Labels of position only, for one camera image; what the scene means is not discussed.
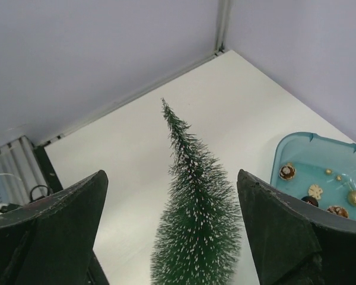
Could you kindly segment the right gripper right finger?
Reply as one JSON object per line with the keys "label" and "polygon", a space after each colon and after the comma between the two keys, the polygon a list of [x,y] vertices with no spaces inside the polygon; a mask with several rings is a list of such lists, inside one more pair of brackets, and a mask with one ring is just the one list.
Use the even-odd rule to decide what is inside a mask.
{"label": "right gripper right finger", "polygon": [[237,191],[260,284],[356,284],[356,221],[240,170]]}

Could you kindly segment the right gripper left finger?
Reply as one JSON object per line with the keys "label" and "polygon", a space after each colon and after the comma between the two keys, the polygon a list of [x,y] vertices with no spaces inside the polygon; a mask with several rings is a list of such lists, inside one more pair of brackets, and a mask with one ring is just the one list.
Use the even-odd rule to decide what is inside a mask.
{"label": "right gripper left finger", "polygon": [[107,187],[99,170],[0,214],[0,284],[87,284]]}

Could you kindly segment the small green christmas tree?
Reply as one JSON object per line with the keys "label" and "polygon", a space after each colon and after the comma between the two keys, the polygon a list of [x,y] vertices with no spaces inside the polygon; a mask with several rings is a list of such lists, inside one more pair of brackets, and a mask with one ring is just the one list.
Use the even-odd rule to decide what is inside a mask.
{"label": "small green christmas tree", "polygon": [[241,250],[237,192],[207,145],[162,104],[174,161],[151,254],[151,284],[230,284]]}

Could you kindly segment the frosted pine cone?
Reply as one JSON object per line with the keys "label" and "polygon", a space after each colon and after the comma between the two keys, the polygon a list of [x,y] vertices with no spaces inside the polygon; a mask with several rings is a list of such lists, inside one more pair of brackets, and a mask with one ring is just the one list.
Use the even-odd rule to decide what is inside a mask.
{"label": "frosted pine cone", "polygon": [[296,174],[296,168],[292,163],[286,163],[280,167],[278,174],[282,180],[289,181],[294,178]]}

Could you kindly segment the teal plastic bin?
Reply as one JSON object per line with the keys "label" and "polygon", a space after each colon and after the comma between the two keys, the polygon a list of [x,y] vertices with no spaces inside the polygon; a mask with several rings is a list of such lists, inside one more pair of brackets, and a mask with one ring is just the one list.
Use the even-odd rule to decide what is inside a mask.
{"label": "teal plastic bin", "polygon": [[[278,174],[286,163],[296,168],[294,178],[288,181]],[[356,207],[347,199],[349,191],[356,190],[356,144],[310,132],[287,135],[276,148],[270,184],[298,199],[314,196],[323,210],[343,207],[349,218],[356,220]]]}

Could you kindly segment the left aluminium corner post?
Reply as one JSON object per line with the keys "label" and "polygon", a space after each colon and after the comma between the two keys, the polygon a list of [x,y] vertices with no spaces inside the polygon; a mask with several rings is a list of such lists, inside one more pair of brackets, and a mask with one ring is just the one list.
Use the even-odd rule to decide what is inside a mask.
{"label": "left aluminium corner post", "polygon": [[220,0],[218,1],[218,12],[217,12],[217,23],[215,32],[215,45],[214,45],[214,55],[225,51],[225,41],[227,37],[228,26],[230,22],[230,14],[232,0]]}

